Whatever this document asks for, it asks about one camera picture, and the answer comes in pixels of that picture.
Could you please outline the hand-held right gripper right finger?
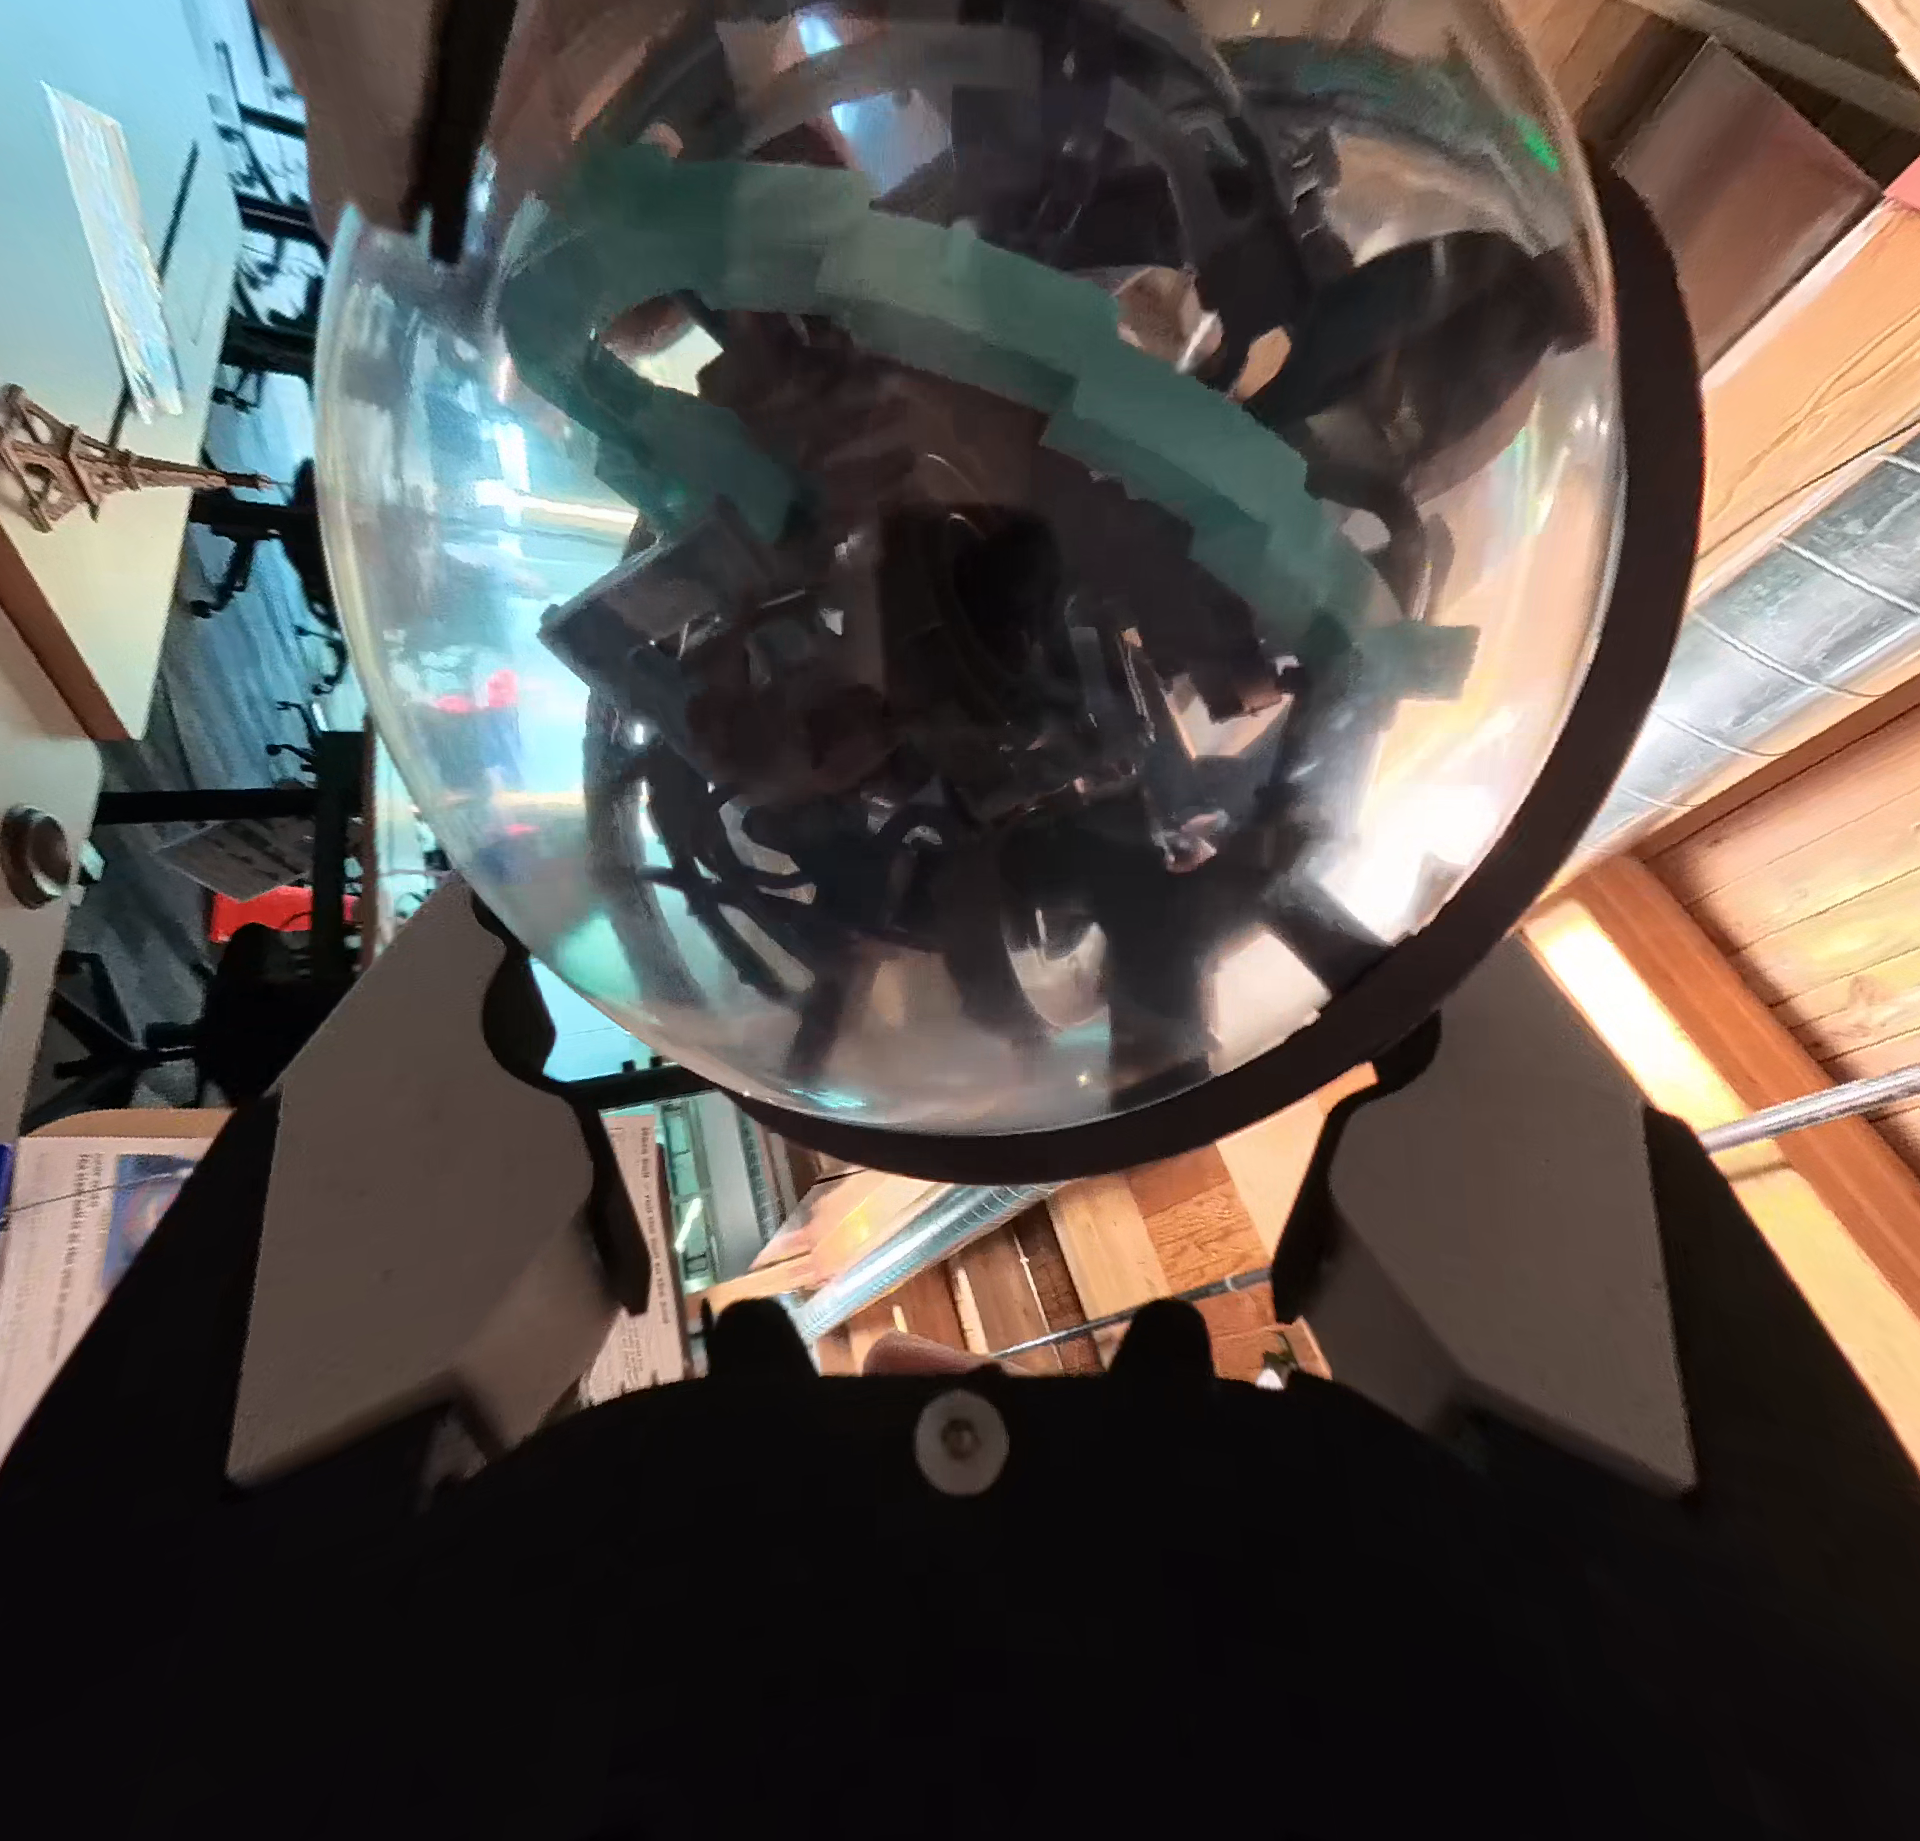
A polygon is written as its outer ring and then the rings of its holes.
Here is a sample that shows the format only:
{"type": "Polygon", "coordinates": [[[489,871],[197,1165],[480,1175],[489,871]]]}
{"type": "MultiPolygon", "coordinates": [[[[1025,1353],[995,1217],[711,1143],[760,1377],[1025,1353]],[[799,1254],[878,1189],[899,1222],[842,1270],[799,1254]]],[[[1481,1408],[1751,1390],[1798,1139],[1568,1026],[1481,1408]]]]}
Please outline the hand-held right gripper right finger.
{"type": "Polygon", "coordinates": [[[1475,971],[1335,1103],[1270,1277],[1339,1388],[1436,1441],[1697,1480],[1646,1097],[1547,971],[1475,971]]]}

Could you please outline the clear plastic maze ball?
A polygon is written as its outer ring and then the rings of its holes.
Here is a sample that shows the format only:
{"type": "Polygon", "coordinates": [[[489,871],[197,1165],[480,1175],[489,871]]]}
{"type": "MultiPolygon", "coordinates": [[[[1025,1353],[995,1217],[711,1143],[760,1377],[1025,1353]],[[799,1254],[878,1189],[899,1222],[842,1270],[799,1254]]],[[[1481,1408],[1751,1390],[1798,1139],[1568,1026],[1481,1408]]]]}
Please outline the clear plastic maze ball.
{"type": "Polygon", "coordinates": [[[1701,400],[1501,0],[443,0],[417,133],[411,203],[338,162],[351,662],[702,1082],[889,1175],[1186,1151],[1587,837],[1701,400]]]}

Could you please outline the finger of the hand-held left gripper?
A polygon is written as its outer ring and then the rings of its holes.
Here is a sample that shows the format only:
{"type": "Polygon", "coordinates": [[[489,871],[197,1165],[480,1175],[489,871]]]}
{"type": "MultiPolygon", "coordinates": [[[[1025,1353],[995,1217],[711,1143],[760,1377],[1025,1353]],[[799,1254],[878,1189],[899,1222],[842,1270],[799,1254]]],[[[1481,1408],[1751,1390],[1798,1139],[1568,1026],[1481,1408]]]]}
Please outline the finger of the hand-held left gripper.
{"type": "Polygon", "coordinates": [[[251,0],[303,98],[306,191],[338,214],[466,255],[517,0],[251,0]]]}

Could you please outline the grey sprinkler pipe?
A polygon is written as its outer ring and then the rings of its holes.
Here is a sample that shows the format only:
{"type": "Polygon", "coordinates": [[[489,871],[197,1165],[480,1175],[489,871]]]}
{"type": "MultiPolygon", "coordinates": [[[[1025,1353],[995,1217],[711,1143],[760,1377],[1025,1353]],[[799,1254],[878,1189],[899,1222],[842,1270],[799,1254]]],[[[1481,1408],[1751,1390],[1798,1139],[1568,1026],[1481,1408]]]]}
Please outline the grey sprinkler pipe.
{"type": "Polygon", "coordinates": [[[1707,1151],[1735,1151],[1735,1149],[1745,1149],[1745,1143],[1760,1143],[1760,1139],[1811,1131],[1811,1130],[1825,1130],[1825,1125],[1835,1125],[1835,1121],[1876,1116],[1876,1112],[1899,1109],[1916,1097],[1920,1097],[1920,1066],[1907,1064],[1907,1066],[1894,1066],[1894,1070],[1884,1070],[1884,1074],[1870,1074],[1870,1081],[1832,1082],[1832,1087],[1821,1087],[1821,1091],[1778,1102],[1778,1103],[1760,1109],[1751,1116],[1739,1116],[1739,1121],[1726,1121],[1726,1125],[1714,1125],[1714,1130],[1697,1130],[1697,1139],[1701,1139],[1707,1151]]]}

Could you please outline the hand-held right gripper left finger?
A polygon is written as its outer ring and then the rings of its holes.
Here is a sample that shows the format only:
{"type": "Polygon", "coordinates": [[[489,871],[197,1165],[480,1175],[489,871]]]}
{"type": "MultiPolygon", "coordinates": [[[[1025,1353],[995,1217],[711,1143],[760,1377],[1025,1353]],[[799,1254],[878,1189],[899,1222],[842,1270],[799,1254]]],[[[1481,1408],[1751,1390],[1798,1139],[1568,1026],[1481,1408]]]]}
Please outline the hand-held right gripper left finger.
{"type": "Polygon", "coordinates": [[[608,1125],[544,1074],[549,1039],[526,945],[443,881],[284,1070],[230,1480],[411,1416],[489,1464],[579,1390],[629,1254],[608,1125]]]}

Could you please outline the grey metal panel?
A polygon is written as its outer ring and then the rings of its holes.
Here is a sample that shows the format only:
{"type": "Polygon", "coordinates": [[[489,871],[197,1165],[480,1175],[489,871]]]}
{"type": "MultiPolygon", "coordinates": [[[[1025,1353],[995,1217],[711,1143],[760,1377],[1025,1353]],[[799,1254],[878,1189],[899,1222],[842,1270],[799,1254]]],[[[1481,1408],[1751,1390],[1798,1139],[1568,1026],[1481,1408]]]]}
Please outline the grey metal panel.
{"type": "Polygon", "coordinates": [[[1878,186],[1739,51],[1701,43],[1619,150],[1708,372],[1878,208],[1878,186]]]}

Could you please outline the orange chair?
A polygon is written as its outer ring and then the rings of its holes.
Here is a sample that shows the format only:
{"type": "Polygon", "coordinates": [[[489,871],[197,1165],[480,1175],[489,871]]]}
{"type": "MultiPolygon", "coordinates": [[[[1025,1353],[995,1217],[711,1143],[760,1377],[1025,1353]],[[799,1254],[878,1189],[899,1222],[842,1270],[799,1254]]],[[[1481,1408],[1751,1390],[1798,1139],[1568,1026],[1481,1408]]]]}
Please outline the orange chair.
{"type": "Polygon", "coordinates": [[[317,886],[270,886],[251,898],[210,893],[208,943],[225,945],[245,928],[267,928],[274,935],[317,935],[317,886]]]}

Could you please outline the framed black white tag sign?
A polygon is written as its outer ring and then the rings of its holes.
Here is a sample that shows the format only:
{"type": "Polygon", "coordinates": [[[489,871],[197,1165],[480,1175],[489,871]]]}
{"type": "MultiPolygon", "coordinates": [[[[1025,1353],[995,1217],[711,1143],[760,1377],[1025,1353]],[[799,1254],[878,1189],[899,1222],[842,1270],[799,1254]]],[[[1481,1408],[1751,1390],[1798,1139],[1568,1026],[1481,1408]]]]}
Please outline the framed black white tag sign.
{"type": "Polygon", "coordinates": [[[629,1254],[629,1277],[621,1277],[610,1329],[579,1382],[583,1408],[697,1380],[660,1112],[619,1109],[603,1125],[619,1175],[610,1230],[614,1248],[629,1254]]]}

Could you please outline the small tower model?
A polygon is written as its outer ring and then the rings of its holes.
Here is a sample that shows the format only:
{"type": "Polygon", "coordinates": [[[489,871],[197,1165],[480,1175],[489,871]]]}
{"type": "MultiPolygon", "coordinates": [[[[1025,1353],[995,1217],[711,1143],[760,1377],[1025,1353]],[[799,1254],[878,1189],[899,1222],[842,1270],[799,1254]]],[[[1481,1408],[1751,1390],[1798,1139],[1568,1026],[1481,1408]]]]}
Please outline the small tower model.
{"type": "Polygon", "coordinates": [[[20,385],[0,390],[0,500],[37,532],[53,532],[73,508],[91,521],[117,496],[145,491],[261,491],[270,476],[193,460],[165,460],[91,435],[37,405],[20,385]]]}

